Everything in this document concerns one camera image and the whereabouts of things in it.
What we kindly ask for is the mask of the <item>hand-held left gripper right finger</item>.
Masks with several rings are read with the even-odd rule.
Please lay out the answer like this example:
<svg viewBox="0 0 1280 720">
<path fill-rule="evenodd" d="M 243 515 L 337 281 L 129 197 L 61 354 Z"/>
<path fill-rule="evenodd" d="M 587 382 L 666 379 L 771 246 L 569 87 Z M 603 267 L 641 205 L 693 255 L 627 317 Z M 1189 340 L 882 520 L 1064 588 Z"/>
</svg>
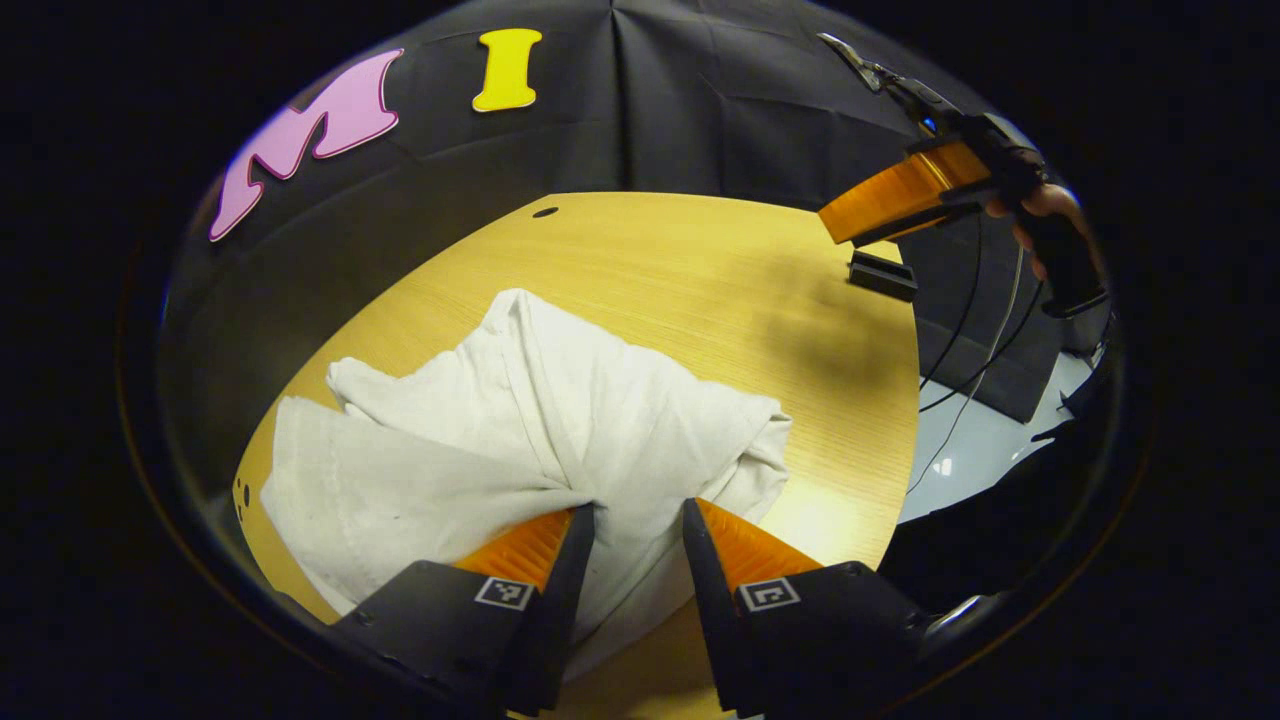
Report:
<svg viewBox="0 0 1280 720">
<path fill-rule="evenodd" d="M 824 565 L 704 498 L 682 536 L 719 706 L 864 720 L 902 691 L 932 616 L 859 561 Z"/>
</svg>

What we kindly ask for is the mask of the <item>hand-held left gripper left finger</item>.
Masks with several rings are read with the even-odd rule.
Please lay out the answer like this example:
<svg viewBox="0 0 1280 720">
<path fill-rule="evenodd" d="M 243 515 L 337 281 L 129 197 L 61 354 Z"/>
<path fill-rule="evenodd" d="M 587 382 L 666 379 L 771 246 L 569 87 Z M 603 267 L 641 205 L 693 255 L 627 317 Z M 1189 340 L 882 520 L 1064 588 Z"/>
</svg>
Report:
<svg viewBox="0 0 1280 720">
<path fill-rule="evenodd" d="M 594 534 L 584 505 L 520 523 L 458 562 L 415 561 L 333 633 L 447 717 L 535 717 L 559 698 Z"/>
</svg>

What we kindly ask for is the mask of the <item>white jeans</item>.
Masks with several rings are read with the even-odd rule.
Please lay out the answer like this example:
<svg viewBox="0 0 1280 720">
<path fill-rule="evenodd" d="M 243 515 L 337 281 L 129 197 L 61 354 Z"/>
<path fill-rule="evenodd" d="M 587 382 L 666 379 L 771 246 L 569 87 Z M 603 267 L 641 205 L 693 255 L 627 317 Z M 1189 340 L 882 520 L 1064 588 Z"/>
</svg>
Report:
<svg viewBox="0 0 1280 720">
<path fill-rule="evenodd" d="M 344 357 L 337 407 L 276 410 L 260 498 L 321 596 L 348 612 L 411 562 L 456 562 L 521 521 L 586 506 L 595 539 L 564 670 L 575 679 L 692 597 L 681 506 L 759 521 L 788 479 L 776 398 L 700 380 L 526 290 L 394 378 Z"/>
</svg>

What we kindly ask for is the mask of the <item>silver spring clip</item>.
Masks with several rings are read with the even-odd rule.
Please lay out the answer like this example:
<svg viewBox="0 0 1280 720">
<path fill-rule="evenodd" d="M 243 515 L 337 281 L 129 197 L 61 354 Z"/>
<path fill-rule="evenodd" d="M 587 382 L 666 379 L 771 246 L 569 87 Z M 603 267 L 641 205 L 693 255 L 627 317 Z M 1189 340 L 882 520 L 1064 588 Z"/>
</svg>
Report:
<svg viewBox="0 0 1280 720">
<path fill-rule="evenodd" d="M 850 44 L 840 37 L 831 33 L 817 33 L 815 36 L 859 77 L 870 92 L 882 94 L 888 87 L 895 86 L 901 81 L 901 76 L 899 73 L 881 65 L 879 63 L 867 60 Z"/>
</svg>

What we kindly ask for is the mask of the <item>black table clamp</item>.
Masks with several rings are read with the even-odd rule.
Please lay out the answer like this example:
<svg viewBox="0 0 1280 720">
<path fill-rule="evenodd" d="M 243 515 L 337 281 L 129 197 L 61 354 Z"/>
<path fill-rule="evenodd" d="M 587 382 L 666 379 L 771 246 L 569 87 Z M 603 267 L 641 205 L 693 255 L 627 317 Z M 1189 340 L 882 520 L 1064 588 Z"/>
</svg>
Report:
<svg viewBox="0 0 1280 720">
<path fill-rule="evenodd" d="M 855 250 L 847 264 L 847 282 L 884 297 L 913 304 L 919 291 L 914 270 L 869 252 Z"/>
</svg>

